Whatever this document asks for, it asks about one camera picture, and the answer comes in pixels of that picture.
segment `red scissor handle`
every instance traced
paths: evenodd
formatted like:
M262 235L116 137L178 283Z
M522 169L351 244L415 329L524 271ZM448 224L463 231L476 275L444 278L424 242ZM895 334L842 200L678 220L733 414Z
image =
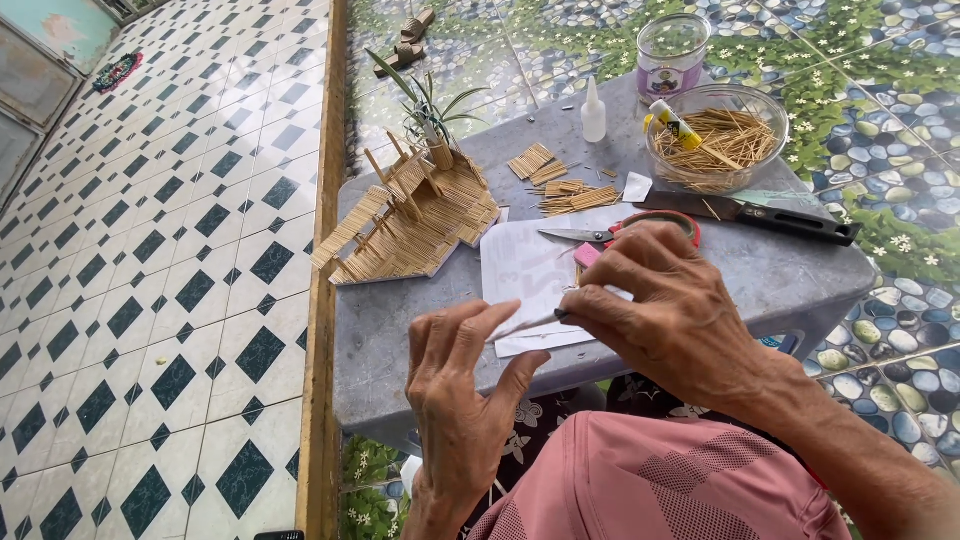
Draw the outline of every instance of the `red scissor handle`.
M700 226L697 225L697 222L693 220L690 216L685 213L680 213L674 210L648 210L641 213L635 213L634 215L624 219L623 221L617 223L616 225L609 228L611 233L616 233L621 229L625 229L634 225L638 221L645 219L656 219L659 221L670 221L676 223L684 230L686 237L690 239L690 243L693 244L693 247L700 248ZM613 245L614 240L606 242L604 247L609 248Z

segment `brown sandal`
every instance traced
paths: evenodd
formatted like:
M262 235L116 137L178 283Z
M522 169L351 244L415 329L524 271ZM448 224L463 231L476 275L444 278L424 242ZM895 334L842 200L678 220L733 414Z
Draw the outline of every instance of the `brown sandal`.
M398 69L405 65L410 65L414 61L417 61L423 58L424 56L426 56L423 53L423 45L418 45L416 43L414 44L400 43L399 45L394 47L394 53L395 54L393 56L387 59L384 59L384 61L388 65L390 65L390 67L392 67L393 69ZM373 69L373 75L376 75L377 77L382 78L387 76L387 72L381 69L380 66L378 65Z
M416 43L436 16L437 14L431 8L427 8L417 15L417 18L405 20L400 27L400 42Z

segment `gray plastic table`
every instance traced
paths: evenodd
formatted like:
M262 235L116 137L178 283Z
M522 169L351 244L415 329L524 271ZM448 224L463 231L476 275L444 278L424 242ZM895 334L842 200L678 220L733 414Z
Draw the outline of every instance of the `gray plastic table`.
M701 84L711 80L703 76ZM539 142L565 163L581 161L596 170L618 173L622 190L628 171L647 173L648 157L642 145L642 120L647 110L636 100L636 77L628 74L599 87L607 104L607 136L589 144L580 134L579 94L526 118L490 128L461 142L464 152L484 168L493 198L510 205L510 221L540 219L529 208L539 196L524 191L507 160ZM572 105L572 110L562 107ZM594 185L592 170L575 168L565 178L583 178ZM344 184L340 190L340 219L364 191L378 184L375 174ZM782 161L769 178L738 198L767 206L829 216L816 197ZM716 264L740 316L753 336L795 334L792 354L806 358L836 327L874 283L875 271L859 248L841 248L767 233L737 224L698 218L702 230L700 251ZM346 431L360 433L409 454L420 454L411 439L416 427L404 396L407 377L407 327L419 314L482 298L479 250L460 246L432 279L348 285L337 288L333 404ZM592 341L551 351L553 359L540 368L530 395L542 395L610 379L629 372L606 346ZM481 393L491 391L508 358L497 358L488 346L476 368Z

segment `person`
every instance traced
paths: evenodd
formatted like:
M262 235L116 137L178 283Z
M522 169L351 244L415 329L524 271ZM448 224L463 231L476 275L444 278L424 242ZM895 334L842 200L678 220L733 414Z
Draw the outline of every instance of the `person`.
M406 395L423 464L402 538L850 538L819 481L868 540L960 537L957 486L753 340L720 272L676 225L617 233L564 296L564 323L649 381L651 401L668 395L716 420L578 412L532 459L515 420L537 420L522 398L550 354L515 357L488 397L473 380L485 339L518 307L474 300L411 324ZM500 485L516 450L526 469Z

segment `pink shirt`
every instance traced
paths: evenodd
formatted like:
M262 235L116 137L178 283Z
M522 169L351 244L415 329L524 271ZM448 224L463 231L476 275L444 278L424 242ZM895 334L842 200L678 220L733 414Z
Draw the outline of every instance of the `pink shirt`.
M581 412L468 540L849 539L790 454L728 424Z

